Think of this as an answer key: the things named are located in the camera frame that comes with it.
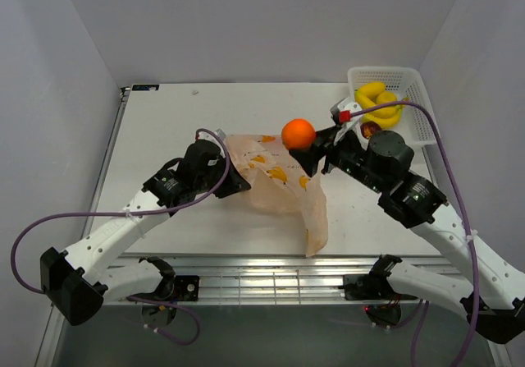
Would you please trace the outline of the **orange plastic banana-print bag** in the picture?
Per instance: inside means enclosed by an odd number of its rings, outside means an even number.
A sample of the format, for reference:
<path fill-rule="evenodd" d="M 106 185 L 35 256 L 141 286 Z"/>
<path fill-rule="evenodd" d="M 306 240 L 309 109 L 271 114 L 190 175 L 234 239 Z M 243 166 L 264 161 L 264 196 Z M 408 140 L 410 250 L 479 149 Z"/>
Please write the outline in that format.
<path fill-rule="evenodd" d="M 318 175 L 309 176 L 278 135 L 228 135 L 232 165 L 250 184 L 249 204 L 270 214 L 303 219 L 305 255 L 316 255 L 328 241 L 326 196 Z"/>

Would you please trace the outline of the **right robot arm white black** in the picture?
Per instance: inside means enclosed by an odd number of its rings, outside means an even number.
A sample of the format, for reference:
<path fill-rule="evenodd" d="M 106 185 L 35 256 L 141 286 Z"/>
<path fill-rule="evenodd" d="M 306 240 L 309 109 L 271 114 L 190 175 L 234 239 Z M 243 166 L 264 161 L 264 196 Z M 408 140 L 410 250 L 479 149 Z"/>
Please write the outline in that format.
<path fill-rule="evenodd" d="M 413 150 L 393 131 L 377 132 L 362 147 L 353 131 L 318 131 L 307 149 L 290 155 L 313 176 L 338 168 L 379 194 L 383 212 L 436 248 L 461 274 L 456 280 L 417 268 L 393 255 L 372 266 L 372 293 L 423 298 L 455 312 L 485 339 L 506 344 L 524 331 L 524 274 L 504 261 L 479 236 L 467 235 L 446 196 L 410 169 Z"/>

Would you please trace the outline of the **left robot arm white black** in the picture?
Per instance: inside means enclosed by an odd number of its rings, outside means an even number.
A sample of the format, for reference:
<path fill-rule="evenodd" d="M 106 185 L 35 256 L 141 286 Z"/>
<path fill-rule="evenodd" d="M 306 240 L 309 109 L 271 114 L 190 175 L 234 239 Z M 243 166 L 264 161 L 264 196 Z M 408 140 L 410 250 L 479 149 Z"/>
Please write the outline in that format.
<path fill-rule="evenodd" d="M 116 268 L 115 260 L 197 196 L 224 199 L 250 188 L 220 145 L 196 140 L 183 158 L 165 163 L 150 177 L 117 216 L 62 252 L 46 250 L 40 257 L 43 293 L 73 326 L 91 319 L 108 301 L 129 296 L 170 300 L 176 294 L 170 264 L 150 257 Z"/>

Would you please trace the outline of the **orange fake orange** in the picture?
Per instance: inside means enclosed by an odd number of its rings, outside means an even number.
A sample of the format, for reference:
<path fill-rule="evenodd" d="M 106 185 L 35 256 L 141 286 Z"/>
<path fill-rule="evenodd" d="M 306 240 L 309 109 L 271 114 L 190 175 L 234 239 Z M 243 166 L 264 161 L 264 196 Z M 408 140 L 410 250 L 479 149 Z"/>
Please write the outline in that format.
<path fill-rule="evenodd" d="M 288 122 L 281 131 L 282 143 L 287 149 L 307 149 L 316 137 L 313 126 L 302 118 Z"/>

